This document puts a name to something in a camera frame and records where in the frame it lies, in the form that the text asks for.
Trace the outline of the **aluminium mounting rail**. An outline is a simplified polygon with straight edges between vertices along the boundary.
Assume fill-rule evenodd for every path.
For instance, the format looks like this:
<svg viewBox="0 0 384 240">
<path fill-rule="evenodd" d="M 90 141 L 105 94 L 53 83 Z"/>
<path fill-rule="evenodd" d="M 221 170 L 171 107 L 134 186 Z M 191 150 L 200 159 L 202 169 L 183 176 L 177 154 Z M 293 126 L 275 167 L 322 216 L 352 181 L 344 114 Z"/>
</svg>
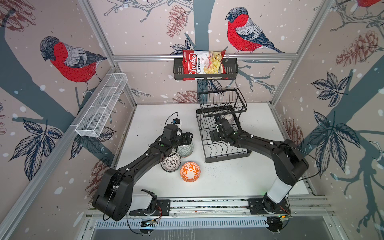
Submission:
<svg viewBox="0 0 384 240">
<path fill-rule="evenodd" d="M 163 218 L 201 217 L 272 217 L 262 199 L 254 197 L 170 198 L 158 199 L 154 215 Z M 277 208 L 276 216 L 333 216 L 331 204 L 324 196 L 290 195 Z"/>
</svg>

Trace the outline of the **black wall basket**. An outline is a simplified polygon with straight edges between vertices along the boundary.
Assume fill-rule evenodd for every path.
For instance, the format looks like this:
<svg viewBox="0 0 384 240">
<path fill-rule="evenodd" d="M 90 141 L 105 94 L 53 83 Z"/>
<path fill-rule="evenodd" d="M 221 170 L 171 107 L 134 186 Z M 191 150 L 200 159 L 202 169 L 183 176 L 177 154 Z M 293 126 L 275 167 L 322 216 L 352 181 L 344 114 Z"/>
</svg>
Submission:
<svg viewBox="0 0 384 240">
<path fill-rule="evenodd" d="M 177 81 L 195 81 L 195 80 L 234 80 L 239 73 L 238 60 L 236 58 L 224 59 L 219 69 L 207 69 L 201 67 L 197 69 L 197 65 L 189 64 L 191 69 L 184 68 L 182 59 L 174 60 L 174 78 Z"/>
</svg>

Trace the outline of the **green patterned bowl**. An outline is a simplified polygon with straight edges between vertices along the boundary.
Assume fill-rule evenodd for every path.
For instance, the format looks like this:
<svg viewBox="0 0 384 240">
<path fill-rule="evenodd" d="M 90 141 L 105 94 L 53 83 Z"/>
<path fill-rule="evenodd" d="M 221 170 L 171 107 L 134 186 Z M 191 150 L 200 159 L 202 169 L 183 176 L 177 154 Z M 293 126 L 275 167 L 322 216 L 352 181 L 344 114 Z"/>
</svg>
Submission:
<svg viewBox="0 0 384 240">
<path fill-rule="evenodd" d="M 181 146 L 178 146 L 178 148 L 177 148 L 177 153 L 182 158 L 186 158 L 186 157 L 190 156 L 193 153 L 193 151 L 194 151 L 193 143 L 191 143 L 189 145 L 181 145 Z"/>
</svg>

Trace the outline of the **white mesh wall shelf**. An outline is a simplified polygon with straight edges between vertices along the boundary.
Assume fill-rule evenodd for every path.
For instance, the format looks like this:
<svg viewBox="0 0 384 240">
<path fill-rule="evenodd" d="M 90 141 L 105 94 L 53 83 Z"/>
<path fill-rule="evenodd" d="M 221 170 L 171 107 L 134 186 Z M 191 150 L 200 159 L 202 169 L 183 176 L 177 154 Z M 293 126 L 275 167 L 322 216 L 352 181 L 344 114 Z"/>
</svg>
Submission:
<svg viewBox="0 0 384 240">
<path fill-rule="evenodd" d="M 97 93 L 96 99 L 75 129 L 81 137 L 98 138 L 101 135 L 128 81 L 127 76 L 123 73 L 113 73 L 107 75 L 107 78 L 101 91 Z"/>
</svg>

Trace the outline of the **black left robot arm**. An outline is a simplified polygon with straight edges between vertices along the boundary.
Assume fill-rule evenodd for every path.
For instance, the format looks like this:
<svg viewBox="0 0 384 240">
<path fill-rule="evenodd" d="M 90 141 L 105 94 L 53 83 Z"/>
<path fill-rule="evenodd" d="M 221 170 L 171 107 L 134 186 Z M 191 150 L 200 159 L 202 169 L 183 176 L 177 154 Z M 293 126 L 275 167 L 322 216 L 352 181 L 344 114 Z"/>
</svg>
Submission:
<svg viewBox="0 0 384 240">
<path fill-rule="evenodd" d="M 167 124 L 145 153 L 119 169 L 108 169 L 103 175 L 92 206 L 109 218 L 119 221 L 130 210 L 135 183 L 152 167 L 160 164 L 178 146 L 192 143 L 194 135 L 183 133 L 176 124 Z"/>
</svg>

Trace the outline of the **pink striped bowl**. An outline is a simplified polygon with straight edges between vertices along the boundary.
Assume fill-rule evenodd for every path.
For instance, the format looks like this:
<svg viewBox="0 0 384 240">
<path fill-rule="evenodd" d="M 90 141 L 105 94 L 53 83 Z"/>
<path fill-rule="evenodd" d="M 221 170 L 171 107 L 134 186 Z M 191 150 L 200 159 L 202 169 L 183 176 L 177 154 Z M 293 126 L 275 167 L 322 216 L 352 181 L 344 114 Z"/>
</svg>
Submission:
<svg viewBox="0 0 384 240">
<path fill-rule="evenodd" d="M 224 118 L 229 122 L 230 125 L 235 124 L 235 119 L 232 114 L 225 115 Z"/>
</svg>

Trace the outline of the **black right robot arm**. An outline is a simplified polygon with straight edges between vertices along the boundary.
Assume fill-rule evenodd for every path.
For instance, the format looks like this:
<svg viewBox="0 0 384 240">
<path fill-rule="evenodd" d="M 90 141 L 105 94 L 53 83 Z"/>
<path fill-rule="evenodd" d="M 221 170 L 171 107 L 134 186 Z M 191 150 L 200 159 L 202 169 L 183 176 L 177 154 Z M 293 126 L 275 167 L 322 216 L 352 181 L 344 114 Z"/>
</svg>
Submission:
<svg viewBox="0 0 384 240">
<path fill-rule="evenodd" d="M 244 130 L 235 130 L 225 118 L 215 122 L 216 129 L 210 131 L 213 142 L 223 141 L 236 147 L 251 150 L 274 162 L 276 179 L 263 197 L 264 209 L 275 213 L 293 186 L 303 177 L 309 164 L 295 143 L 289 139 L 273 141 L 252 135 Z"/>
</svg>

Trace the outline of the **red cassava chips bag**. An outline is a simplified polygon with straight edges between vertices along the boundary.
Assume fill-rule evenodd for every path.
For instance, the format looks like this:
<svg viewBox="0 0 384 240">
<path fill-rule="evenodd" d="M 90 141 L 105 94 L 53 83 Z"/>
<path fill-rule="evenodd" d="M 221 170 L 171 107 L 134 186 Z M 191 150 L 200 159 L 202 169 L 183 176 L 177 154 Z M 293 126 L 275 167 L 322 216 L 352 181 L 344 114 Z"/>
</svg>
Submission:
<svg viewBox="0 0 384 240">
<path fill-rule="evenodd" d="M 184 75 L 226 74 L 223 58 L 226 51 L 183 50 Z"/>
</svg>

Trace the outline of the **orange floral bowl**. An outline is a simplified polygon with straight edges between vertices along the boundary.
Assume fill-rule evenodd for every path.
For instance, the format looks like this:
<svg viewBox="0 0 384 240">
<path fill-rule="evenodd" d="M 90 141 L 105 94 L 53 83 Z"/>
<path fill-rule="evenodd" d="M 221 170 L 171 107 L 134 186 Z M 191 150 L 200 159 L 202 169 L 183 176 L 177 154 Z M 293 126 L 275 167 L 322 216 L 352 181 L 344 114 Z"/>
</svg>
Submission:
<svg viewBox="0 0 384 240">
<path fill-rule="evenodd" d="M 180 175 L 183 181 L 192 183 L 199 179 L 201 175 L 201 168 L 195 162 L 187 162 L 181 167 Z"/>
</svg>

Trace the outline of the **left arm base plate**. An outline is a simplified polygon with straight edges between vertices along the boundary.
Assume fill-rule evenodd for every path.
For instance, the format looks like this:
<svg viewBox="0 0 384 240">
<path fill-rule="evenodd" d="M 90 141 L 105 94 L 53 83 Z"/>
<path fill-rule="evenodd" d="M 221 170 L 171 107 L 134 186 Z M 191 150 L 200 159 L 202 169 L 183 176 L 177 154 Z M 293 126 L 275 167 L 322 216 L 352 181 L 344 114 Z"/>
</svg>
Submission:
<svg viewBox="0 0 384 240">
<path fill-rule="evenodd" d="M 156 200 L 151 202 L 146 209 L 133 210 L 129 212 L 130 217 L 160 217 L 170 214 L 170 200 Z"/>
</svg>

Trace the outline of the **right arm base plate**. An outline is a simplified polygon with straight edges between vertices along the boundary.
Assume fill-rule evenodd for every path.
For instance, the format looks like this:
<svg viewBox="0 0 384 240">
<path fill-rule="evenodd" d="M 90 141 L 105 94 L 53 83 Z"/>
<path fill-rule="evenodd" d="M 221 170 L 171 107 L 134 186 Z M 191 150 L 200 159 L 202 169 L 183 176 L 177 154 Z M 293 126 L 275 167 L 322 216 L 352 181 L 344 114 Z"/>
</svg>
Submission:
<svg viewBox="0 0 384 240">
<path fill-rule="evenodd" d="M 276 204 L 272 200 L 261 198 L 248 199 L 248 207 L 251 215 L 290 215 L 291 208 L 286 198 Z"/>
</svg>

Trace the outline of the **black white lattice bowl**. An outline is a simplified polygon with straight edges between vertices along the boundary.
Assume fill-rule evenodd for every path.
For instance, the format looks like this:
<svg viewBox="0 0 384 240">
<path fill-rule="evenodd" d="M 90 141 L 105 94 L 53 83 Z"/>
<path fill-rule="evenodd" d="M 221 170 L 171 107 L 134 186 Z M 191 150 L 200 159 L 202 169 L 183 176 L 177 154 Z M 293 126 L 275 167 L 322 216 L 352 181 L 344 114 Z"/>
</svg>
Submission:
<svg viewBox="0 0 384 240">
<path fill-rule="evenodd" d="M 171 154 L 161 162 L 162 169 L 167 173 L 173 173 L 179 169 L 181 165 L 181 156 L 172 151 Z"/>
</svg>

